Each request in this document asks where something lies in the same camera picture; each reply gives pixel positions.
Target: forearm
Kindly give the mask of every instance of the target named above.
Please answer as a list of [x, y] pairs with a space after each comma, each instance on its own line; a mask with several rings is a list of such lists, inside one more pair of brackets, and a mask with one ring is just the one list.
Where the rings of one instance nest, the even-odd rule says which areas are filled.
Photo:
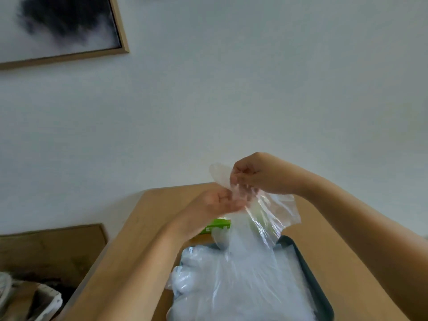
[[98, 321], [150, 321], [182, 244], [174, 229], [163, 227]]
[[426, 320], [428, 241], [334, 183], [313, 175], [302, 194], [360, 257], [412, 320]]

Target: person's left hand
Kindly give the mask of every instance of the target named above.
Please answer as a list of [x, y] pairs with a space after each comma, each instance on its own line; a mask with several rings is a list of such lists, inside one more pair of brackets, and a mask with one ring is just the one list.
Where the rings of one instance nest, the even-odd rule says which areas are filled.
[[232, 199], [232, 192], [226, 188], [207, 190], [181, 210], [170, 226], [184, 242], [198, 235], [212, 220], [242, 210], [247, 203]]

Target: wooden table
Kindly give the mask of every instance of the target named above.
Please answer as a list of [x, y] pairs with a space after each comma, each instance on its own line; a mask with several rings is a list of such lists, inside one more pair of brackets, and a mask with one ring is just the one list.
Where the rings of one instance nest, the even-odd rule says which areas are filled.
[[[146, 191], [80, 296], [61, 319], [94, 320], [160, 227], [201, 191], [213, 187], [216, 185], [205, 183]], [[408, 320], [321, 214], [302, 198], [296, 198], [296, 202], [302, 224], [287, 228], [284, 234], [299, 247], [333, 306], [335, 320]], [[210, 241], [209, 235], [198, 236], [185, 246]], [[164, 291], [153, 320], [165, 320], [171, 302], [171, 291]]]

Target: wooden picture frame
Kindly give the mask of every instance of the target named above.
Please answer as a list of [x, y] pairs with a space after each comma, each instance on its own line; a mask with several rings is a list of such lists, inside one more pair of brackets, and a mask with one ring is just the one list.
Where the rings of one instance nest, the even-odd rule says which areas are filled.
[[5, 63], [0, 63], [0, 70], [10, 70], [10, 69], [22, 68], [26, 66], [52, 64], [57, 62], [90, 59], [90, 58], [100, 57], [100, 56], [129, 53], [128, 41], [126, 39], [125, 30], [123, 28], [123, 23], [120, 16], [117, 0], [109, 0], [109, 2], [110, 2], [112, 15], [113, 15], [113, 20], [117, 30], [117, 35], [119, 37], [120, 47], [94, 50], [94, 51], [88, 51], [83, 53], [73, 53], [73, 54], [65, 54], [65, 55], [58, 55], [58, 56], [51, 56], [51, 57], [42, 57], [38, 59], [26, 59], [21, 61], [5, 62]]

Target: black and white painting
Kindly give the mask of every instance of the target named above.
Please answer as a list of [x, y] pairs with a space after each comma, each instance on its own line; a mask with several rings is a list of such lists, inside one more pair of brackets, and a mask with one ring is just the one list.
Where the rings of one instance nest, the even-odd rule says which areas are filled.
[[121, 47], [111, 0], [0, 0], [0, 64]]

